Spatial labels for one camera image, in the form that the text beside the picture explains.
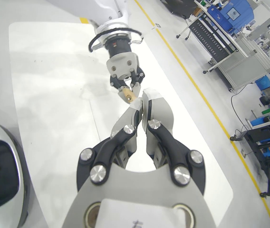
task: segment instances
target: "white tabletop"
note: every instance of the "white tabletop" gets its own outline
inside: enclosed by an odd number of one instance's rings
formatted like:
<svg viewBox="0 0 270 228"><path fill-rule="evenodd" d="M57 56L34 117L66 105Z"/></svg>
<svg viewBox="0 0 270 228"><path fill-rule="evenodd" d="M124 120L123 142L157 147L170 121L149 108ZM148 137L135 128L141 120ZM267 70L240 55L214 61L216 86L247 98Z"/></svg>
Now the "white tabletop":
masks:
<svg viewBox="0 0 270 228"><path fill-rule="evenodd" d="M109 85L105 49L89 53L95 36L91 25L14 23L9 28L12 83L25 157L37 199L50 228L61 227L77 194L80 152L109 137L128 108ZM174 137L199 150L206 164L204 198L216 225L233 192L198 128L145 42L132 45L146 78L142 89L154 87L174 114ZM138 129L137 151L127 169L154 170Z"/></svg>
<svg viewBox="0 0 270 228"><path fill-rule="evenodd" d="M198 7L201 8L201 10L210 18L210 20L212 20L212 22L219 28L221 29L222 33L225 35L225 37L227 37L227 39L229 39L229 41L231 41L234 46L244 55L244 57L248 57L248 55L246 54L246 52L238 45L238 43L234 40L234 38L228 34L219 24L218 22L212 17L212 15L210 15L207 11L207 8L204 7L203 5L201 5L197 0L194 0L194 2L197 4Z"/></svg>

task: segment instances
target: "gray floor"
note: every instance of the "gray floor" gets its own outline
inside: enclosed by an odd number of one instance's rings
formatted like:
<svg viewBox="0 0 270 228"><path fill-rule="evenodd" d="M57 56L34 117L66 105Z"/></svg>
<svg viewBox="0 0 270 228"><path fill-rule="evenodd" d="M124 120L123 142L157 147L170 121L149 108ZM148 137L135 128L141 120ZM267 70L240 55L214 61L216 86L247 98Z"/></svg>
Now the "gray floor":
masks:
<svg viewBox="0 0 270 228"><path fill-rule="evenodd" d="M208 54L193 37L187 43L175 38L175 35L185 27L184 20L171 15L159 0L138 0L138 2L151 19L161 25L161 33L194 78L228 132L233 135L235 129L240 128L241 125L230 106L231 94L227 92L215 73L202 75L209 58ZM145 33L148 46L195 121L233 189L234 199L220 227L270 227L270 218L248 173L213 114L159 35L151 30L152 25L138 5L134 0L128 0L128 3L132 12L131 27ZM0 0L0 124L8 128L20 141L12 93L8 40L9 25L17 21L79 22L79 19L43 0ZM235 108L241 118L252 117L249 112L250 109L258 107L258 96L259 91L251 85L239 97L235 97ZM237 145L239 149L248 149L246 145ZM258 175L255 168L256 161L252 154L248 156L246 162L260 188L265 187L265 179ZM267 199L267 204L270 207L270 198ZM32 194L30 215L25 227L47 227L34 194Z"/></svg>

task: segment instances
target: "black cable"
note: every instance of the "black cable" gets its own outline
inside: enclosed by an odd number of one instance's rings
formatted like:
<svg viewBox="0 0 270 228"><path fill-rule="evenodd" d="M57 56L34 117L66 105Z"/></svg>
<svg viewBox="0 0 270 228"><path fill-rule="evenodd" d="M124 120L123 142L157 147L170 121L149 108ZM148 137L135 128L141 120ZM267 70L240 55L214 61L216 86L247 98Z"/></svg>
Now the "black cable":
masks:
<svg viewBox="0 0 270 228"><path fill-rule="evenodd" d="M231 97L231 106L232 106L232 108L233 108L233 110L234 110L234 113L235 113L235 115L237 116L238 120L242 123L242 125L243 125L242 127L245 127L245 125L244 125L244 123L242 122L242 120L239 118L238 114L236 113L236 111L235 111L235 109L234 109L233 102L232 102L232 98L233 98L234 96L240 94L240 93L243 91L243 89L245 89L245 87L246 87L247 85L248 85L248 84L246 84L246 85L240 90L240 92L236 93L235 95L233 95L233 96Z"/></svg>
<svg viewBox="0 0 270 228"><path fill-rule="evenodd" d="M258 83L259 81L261 81L264 77L261 77L260 79L258 79L257 81L255 81L254 83L251 83L251 84L255 84L255 83Z"/></svg>
<svg viewBox="0 0 270 228"><path fill-rule="evenodd" d="M247 153L247 154L244 154L244 156L246 156L246 155L249 155L250 153L252 153L253 151L250 151L249 153Z"/></svg>
<svg viewBox="0 0 270 228"><path fill-rule="evenodd" d="M109 34L109 33L112 33L112 32L115 32L115 31L129 31L129 32L134 32L134 33L137 33L138 35L142 35L141 32L139 32L138 30L135 30L135 29L131 29L131 28L112 28L112 29L108 29L108 30L105 30L99 34L97 34L91 41L90 43L88 44L88 50L89 52L93 52L92 50L92 46L94 44L94 42L96 40L98 40L99 37L105 35L105 34Z"/></svg>
<svg viewBox="0 0 270 228"><path fill-rule="evenodd" d="M238 132L241 134L242 131L243 131L243 128L244 128L244 127L246 128L246 126L247 126L247 125L243 125L242 128L241 128L241 130L236 129L235 132L234 132L234 134L236 135L236 131L238 131Z"/></svg>

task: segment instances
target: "silver screw head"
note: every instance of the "silver screw head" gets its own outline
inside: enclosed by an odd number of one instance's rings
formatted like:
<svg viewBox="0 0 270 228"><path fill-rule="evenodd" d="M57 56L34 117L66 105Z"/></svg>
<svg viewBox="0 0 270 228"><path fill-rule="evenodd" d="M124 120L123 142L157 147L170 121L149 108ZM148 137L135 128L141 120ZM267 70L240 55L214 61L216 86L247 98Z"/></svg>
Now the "silver screw head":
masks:
<svg viewBox="0 0 270 228"><path fill-rule="evenodd" d="M153 129L158 129L160 127L160 122L156 119L152 119L149 121L149 126Z"/></svg>
<svg viewBox="0 0 270 228"><path fill-rule="evenodd" d="M81 151L80 153L80 159L82 161L87 161L89 160L93 155L93 151L92 149L88 148L88 149L84 149L83 151Z"/></svg>
<svg viewBox="0 0 270 228"><path fill-rule="evenodd" d="M119 130L114 130L114 131L111 133L111 138L113 138L118 132L119 132Z"/></svg>
<svg viewBox="0 0 270 228"><path fill-rule="evenodd" d="M101 165L95 165L90 172L90 179L93 183L99 183L106 177L106 168Z"/></svg>
<svg viewBox="0 0 270 228"><path fill-rule="evenodd" d="M174 178L182 185L187 185L190 182L190 172L186 167L178 166L174 170Z"/></svg>
<svg viewBox="0 0 270 228"><path fill-rule="evenodd" d="M135 130L135 128L134 128L134 126L133 125L131 125L131 124L128 124L128 125L125 125L124 127L123 127L123 131L126 133L126 134L132 134L133 132L134 132L134 130Z"/></svg>
<svg viewBox="0 0 270 228"><path fill-rule="evenodd" d="M191 159L193 162L200 164L203 161L203 156L199 151L191 151L190 152Z"/></svg>

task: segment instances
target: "white robotic arm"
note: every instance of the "white robotic arm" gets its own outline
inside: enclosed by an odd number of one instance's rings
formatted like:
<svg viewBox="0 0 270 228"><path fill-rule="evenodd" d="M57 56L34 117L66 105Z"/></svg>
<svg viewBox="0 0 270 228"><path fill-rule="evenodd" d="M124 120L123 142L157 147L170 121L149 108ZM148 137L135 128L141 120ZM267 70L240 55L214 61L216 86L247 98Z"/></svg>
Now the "white robotic arm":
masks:
<svg viewBox="0 0 270 228"><path fill-rule="evenodd" d="M157 219L169 218L170 225L164 225L161 220L165 227L215 228L203 198L206 172L202 154L174 139L172 110L158 92L145 89L142 98L138 97L145 74L139 67L138 56L131 51L130 33L141 33L128 27L126 0L47 1L75 16L86 17L92 23L96 37L90 42L89 50L100 47L108 50L110 85L117 88L120 97L130 104L109 138L81 152L77 167L79 192L63 228L139 227L141 218L145 218L143 208L149 208L144 227L160 227L150 216L153 209ZM96 40L100 43L93 46ZM125 84L130 79L131 90ZM147 136L147 154L154 161L156 170L134 173L125 170L125 166L136 152L137 128L141 121ZM132 211L134 205L137 205L135 213ZM156 206L165 208L166 213L160 215ZM172 207L181 210L181 216L172 216ZM121 217L126 215L130 215L127 220L130 224L123 223Z"/></svg>
<svg viewBox="0 0 270 228"><path fill-rule="evenodd" d="M126 0L47 0L55 6L77 16L87 18L95 28L96 37L89 45L89 50L105 47L109 51L110 59L107 67L111 86L118 89L119 96L127 103L139 94L140 83L144 78L139 68L138 57L131 52L131 32L140 32L128 26L129 13ZM126 80L131 81L131 90Z"/></svg>

